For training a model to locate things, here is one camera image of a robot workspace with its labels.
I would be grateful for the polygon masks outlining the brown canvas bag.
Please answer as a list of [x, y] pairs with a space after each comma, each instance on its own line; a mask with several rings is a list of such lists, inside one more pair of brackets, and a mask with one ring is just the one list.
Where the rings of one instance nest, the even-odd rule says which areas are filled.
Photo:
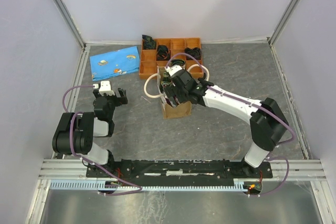
[[[194, 67], [197, 67], [197, 64], [190, 66], [188, 69], [185, 69], [185, 68], [183, 69], [189, 72]], [[169, 100], [166, 99], [164, 88], [161, 86], [162, 74], [163, 72], [165, 72], [165, 68], [163, 67], [158, 68], [157, 73], [152, 74], [146, 79], [144, 87], [143, 87], [144, 93], [149, 98], [160, 99], [164, 119], [177, 119], [177, 118], [183, 118], [183, 117], [189, 116], [191, 114], [192, 104], [204, 105], [203, 96], [205, 95], [205, 91], [207, 90], [207, 85], [211, 83], [208, 81], [209, 71], [207, 70], [207, 68], [205, 68], [202, 65], [200, 65], [200, 68], [204, 70], [205, 73], [203, 73], [203, 76], [201, 78], [196, 80], [198, 83], [197, 88], [196, 88], [196, 94], [199, 98], [198, 103], [191, 103], [190, 101], [187, 101], [185, 103], [178, 102], [178, 106], [174, 108], [170, 106]], [[149, 81], [152, 80], [153, 78], [157, 78], [157, 87], [159, 90], [159, 94], [156, 94], [156, 95], [149, 94], [147, 91], [147, 85]], [[174, 88], [173, 82], [171, 81], [171, 84], [167, 87], [171, 87], [173, 89]]]

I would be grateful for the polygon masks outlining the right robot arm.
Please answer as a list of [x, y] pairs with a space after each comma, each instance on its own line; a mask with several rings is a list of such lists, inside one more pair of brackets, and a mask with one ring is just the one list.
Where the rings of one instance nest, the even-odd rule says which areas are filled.
[[241, 164], [241, 172], [246, 177], [259, 173], [262, 162], [275, 149], [285, 132], [290, 130], [286, 117], [274, 99], [260, 101], [241, 97], [207, 81], [206, 76], [195, 80], [180, 66], [166, 67], [165, 73], [171, 82], [164, 84], [163, 90], [170, 100], [218, 109], [248, 123], [253, 143]]

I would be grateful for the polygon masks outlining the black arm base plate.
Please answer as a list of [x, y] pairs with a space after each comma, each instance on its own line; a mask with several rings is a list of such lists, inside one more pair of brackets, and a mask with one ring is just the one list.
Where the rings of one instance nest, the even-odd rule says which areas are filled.
[[234, 179], [273, 178], [269, 162], [252, 168], [244, 161], [111, 161], [103, 168], [123, 182], [121, 185], [141, 187], [232, 186]]

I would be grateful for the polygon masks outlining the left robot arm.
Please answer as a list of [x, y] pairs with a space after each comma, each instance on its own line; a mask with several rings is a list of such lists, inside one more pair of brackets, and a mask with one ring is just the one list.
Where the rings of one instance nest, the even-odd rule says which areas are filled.
[[87, 176], [102, 174], [110, 177], [116, 171], [111, 151], [98, 146], [93, 139], [113, 135], [114, 111], [116, 107], [128, 104], [126, 91], [119, 88], [118, 93], [119, 96], [111, 88], [102, 90], [95, 86], [93, 111], [78, 115], [63, 113], [52, 138], [54, 152], [81, 158], [87, 167]]

